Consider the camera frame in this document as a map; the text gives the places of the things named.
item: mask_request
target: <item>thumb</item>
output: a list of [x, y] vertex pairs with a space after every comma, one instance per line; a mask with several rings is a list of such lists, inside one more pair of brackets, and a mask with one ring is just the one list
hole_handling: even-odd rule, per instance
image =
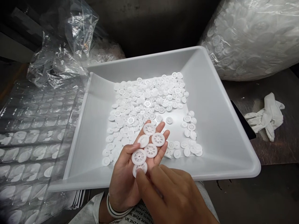
[[166, 214], [166, 205], [163, 199], [158, 195], [153, 188], [149, 179], [145, 175], [142, 169], [137, 170], [136, 182], [139, 190], [139, 194], [146, 205], [149, 213], [151, 214], [154, 223], [157, 220], [161, 220]]
[[117, 161], [120, 163], [127, 163], [131, 159], [131, 154], [139, 149], [140, 143], [135, 143], [134, 145], [125, 145], [119, 155]]

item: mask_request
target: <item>left hand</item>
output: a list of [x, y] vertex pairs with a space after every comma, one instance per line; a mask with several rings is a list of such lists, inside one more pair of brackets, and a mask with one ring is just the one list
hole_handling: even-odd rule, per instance
[[[164, 122], [161, 122], [157, 128], [156, 132], [161, 132], [165, 126]], [[166, 130], [163, 135], [165, 137], [165, 143], [158, 148], [158, 153], [154, 158], [147, 158], [147, 171], [150, 172], [154, 166], [160, 164], [166, 149], [168, 142], [166, 141], [170, 132]], [[131, 160], [132, 153], [139, 149], [140, 144], [137, 140], [141, 135], [144, 135], [143, 129], [139, 132], [133, 145], [125, 145], [119, 155], [117, 162], [114, 165], [110, 187], [109, 187], [109, 201], [112, 208], [117, 212], [123, 212], [132, 206], [135, 206], [141, 199], [136, 179], [134, 178], [133, 162]]]

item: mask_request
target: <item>right hand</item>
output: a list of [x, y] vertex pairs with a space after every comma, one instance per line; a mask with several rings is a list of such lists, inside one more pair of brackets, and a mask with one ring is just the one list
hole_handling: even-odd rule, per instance
[[138, 190], [154, 223], [218, 223], [189, 173], [160, 165], [152, 168], [150, 180], [162, 198], [138, 169]]

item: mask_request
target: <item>fingernail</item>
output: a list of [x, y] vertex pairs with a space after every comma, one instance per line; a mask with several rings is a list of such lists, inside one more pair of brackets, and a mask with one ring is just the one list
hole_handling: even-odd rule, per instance
[[143, 169], [141, 169], [141, 168], [137, 169], [136, 174], [139, 173], [139, 172], [143, 172], [144, 173]]

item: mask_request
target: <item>hand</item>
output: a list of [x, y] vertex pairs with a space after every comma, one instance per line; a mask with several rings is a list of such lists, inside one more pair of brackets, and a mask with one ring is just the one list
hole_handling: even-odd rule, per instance
[[155, 166], [150, 180], [162, 198], [143, 170], [137, 171], [139, 193], [154, 223], [218, 223], [187, 172], [164, 165]]
[[[164, 128], [165, 123], [161, 122], [157, 128], [156, 132], [161, 132]], [[147, 171], [150, 172], [152, 168], [159, 165], [167, 149], [168, 138], [170, 132], [166, 130], [163, 135], [165, 137], [165, 143], [158, 148], [158, 153], [154, 158], [147, 158]], [[133, 145], [126, 145], [122, 149], [117, 162], [114, 165], [110, 187], [109, 187], [109, 201], [114, 210], [117, 212], [123, 212], [132, 206], [135, 206], [141, 199], [136, 183], [136, 179], [133, 176], [133, 162], [131, 159], [131, 154], [139, 149], [140, 144], [137, 140], [141, 135], [144, 135], [143, 129], [141, 129], [139, 135], [137, 136]]]

